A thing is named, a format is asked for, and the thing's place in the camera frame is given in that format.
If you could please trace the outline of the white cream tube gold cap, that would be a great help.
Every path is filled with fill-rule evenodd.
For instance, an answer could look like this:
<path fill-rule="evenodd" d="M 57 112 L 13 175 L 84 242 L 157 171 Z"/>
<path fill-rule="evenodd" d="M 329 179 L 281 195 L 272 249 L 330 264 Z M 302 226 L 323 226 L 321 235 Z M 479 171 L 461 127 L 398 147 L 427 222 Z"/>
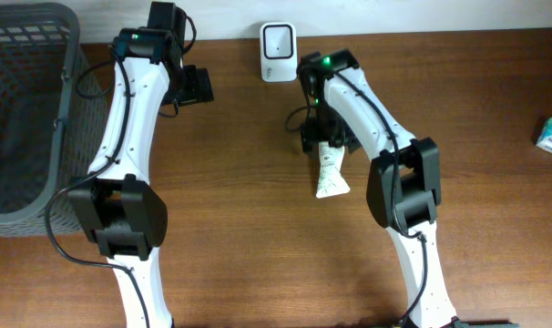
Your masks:
<path fill-rule="evenodd" d="M 323 199 L 348 193 L 351 189 L 341 173 L 344 147 L 334 148 L 327 141 L 319 143 L 319 178 L 316 198 Z"/>

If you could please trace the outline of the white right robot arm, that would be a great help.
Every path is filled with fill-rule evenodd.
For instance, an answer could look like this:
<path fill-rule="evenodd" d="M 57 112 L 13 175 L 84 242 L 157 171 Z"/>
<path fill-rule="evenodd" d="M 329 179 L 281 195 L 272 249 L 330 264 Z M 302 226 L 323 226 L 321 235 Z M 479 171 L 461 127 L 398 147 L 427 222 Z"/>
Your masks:
<path fill-rule="evenodd" d="M 366 202 L 389 234 L 407 293 L 400 327 L 452 327 L 457 320 L 437 250 L 441 203 L 439 150 L 417 138 L 386 109 L 353 54 L 303 56 L 296 69 L 307 115 L 300 125 L 302 150 L 322 143 L 363 149 L 370 161 Z"/>

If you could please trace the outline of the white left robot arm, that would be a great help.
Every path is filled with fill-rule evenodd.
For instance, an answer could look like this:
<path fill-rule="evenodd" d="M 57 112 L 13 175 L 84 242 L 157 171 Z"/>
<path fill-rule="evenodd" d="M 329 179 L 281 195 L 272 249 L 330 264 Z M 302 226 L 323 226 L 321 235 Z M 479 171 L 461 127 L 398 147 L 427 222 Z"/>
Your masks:
<path fill-rule="evenodd" d="M 186 65 L 194 26 L 171 2 L 152 2 L 148 22 L 123 28 L 109 47 L 115 85 L 98 151 L 67 198 L 89 242 L 112 270 L 129 327 L 172 327 L 159 267 L 168 209 L 151 188 L 149 159 L 160 108 L 213 101 L 207 69 Z"/>

